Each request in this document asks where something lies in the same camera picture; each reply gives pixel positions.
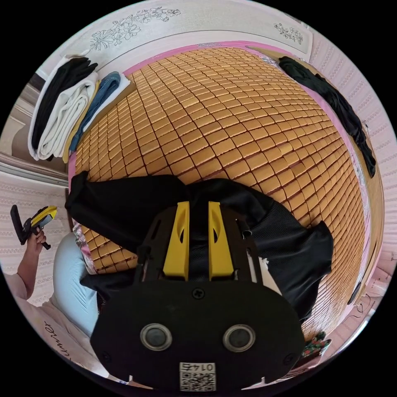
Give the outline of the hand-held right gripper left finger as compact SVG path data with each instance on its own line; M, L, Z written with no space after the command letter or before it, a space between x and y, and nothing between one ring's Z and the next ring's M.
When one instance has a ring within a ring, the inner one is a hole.
M189 202L178 203L163 266L166 277L189 278L189 222Z

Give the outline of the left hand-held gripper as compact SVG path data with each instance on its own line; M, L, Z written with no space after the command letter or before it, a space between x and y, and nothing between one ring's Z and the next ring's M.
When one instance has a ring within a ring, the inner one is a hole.
M57 215L57 206L47 206L33 218L29 218L23 225L21 245L24 245L27 239L37 228L43 229L46 224L51 222Z

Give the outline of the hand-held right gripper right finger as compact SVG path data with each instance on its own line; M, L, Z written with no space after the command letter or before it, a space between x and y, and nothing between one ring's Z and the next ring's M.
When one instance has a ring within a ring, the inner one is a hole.
M208 203L209 280L231 277L234 272L219 202Z

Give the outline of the person's left hand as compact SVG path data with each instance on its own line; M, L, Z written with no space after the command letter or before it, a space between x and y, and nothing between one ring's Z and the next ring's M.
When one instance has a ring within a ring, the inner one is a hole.
M44 243L46 243L45 233L42 229L37 228L31 236L31 246L35 256L40 255Z

